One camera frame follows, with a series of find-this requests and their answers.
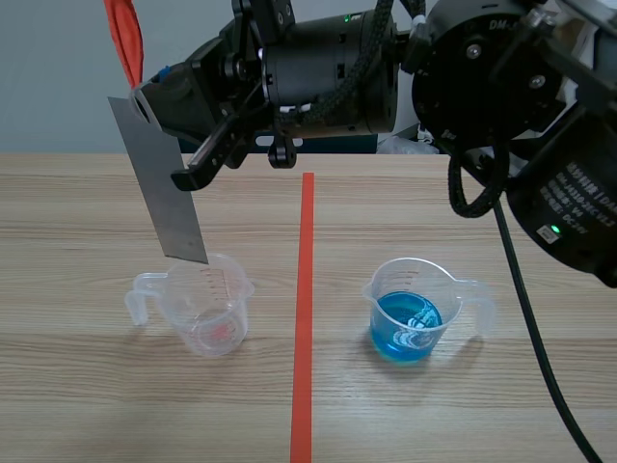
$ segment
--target wooden table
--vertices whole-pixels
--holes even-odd
[[[250,332],[218,360],[191,355],[122,298],[164,271],[123,155],[0,155],[0,461],[288,462],[302,172],[316,173],[313,461],[581,462],[547,394],[495,220],[457,218],[445,157],[265,156],[196,195],[211,252],[256,286]],[[615,292],[537,248],[511,221],[565,396],[617,461]],[[489,284],[489,339],[470,315],[426,362],[397,368],[367,340],[362,284],[389,259],[438,262]]]

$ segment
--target black cable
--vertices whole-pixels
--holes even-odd
[[[346,101],[353,92],[358,90],[382,45],[393,3],[394,0],[377,0],[368,41],[362,47],[358,60],[356,60],[349,75],[345,77],[340,87],[333,94],[326,96],[324,100],[312,103],[311,108],[307,112],[292,111],[287,114],[280,113],[278,115],[279,123],[296,123],[301,125],[323,121],[340,104]]]
[[[412,18],[419,14],[426,15],[426,0],[401,0],[401,4]]]
[[[577,443],[578,448],[580,449],[582,454],[585,456],[585,458],[587,458],[587,461],[589,461],[590,463],[602,463],[602,460],[594,451],[593,447],[591,447],[591,444],[589,444],[589,441],[587,440],[583,432],[580,430],[580,427],[578,427],[578,423],[575,420],[575,417],[572,415],[572,412],[570,411],[570,408],[568,407],[568,404],[566,403],[563,394],[561,394],[561,391],[559,390],[557,380],[552,373],[549,356],[547,355],[547,351],[544,348],[544,343],[542,342],[542,337],[536,323],[536,318],[533,315],[533,310],[531,308],[531,303],[529,302],[527,290],[524,287],[523,275],[521,274],[521,268],[519,267],[516,251],[514,249],[514,244],[512,243],[512,237],[510,236],[508,224],[506,222],[505,215],[503,214],[503,209],[501,208],[501,203],[499,201],[495,203],[494,209],[497,225],[499,226],[499,233],[501,234],[501,241],[503,241],[505,255],[508,258],[510,272],[512,272],[512,280],[514,281],[514,287],[516,288],[517,294],[519,295],[519,301],[521,302],[524,322],[527,325],[529,337],[531,338],[531,343],[533,344],[533,350],[536,353],[538,365],[540,366],[540,370],[542,371],[544,380],[547,383],[547,388],[549,389],[552,402],[555,404],[561,420],[568,428],[568,431],[570,431],[572,438]]]
[[[466,219],[476,219],[491,211],[495,204],[499,203],[501,193],[505,189],[510,171],[510,150],[507,145],[494,143],[495,165],[491,178],[486,184],[484,191],[471,204],[468,204],[463,190],[462,157],[458,150],[440,144],[440,148],[450,155],[448,165],[447,186],[450,204],[454,212]]]

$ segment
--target red fabric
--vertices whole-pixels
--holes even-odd
[[[144,43],[132,0],[104,0],[109,29],[131,88],[142,82]]]

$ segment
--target white sticker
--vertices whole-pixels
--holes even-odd
[[[559,235],[550,229],[548,225],[544,225],[538,230],[538,234],[544,238],[544,240],[552,244],[559,239]]]

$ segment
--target measuring cup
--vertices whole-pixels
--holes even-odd
[[[144,273],[133,281],[124,303],[133,323],[148,323],[146,299],[196,354],[215,357],[236,348],[248,331],[247,300],[255,292],[232,258],[208,254],[209,264],[180,262],[167,273]]]
[[[484,285],[456,280],[423,259],[384,263],[362,295],[372,305],[370,330],[375,347],[397,362],[428,356],[463,308],[475,310],[480,335],[488,334],[495,319],[495,304]]]

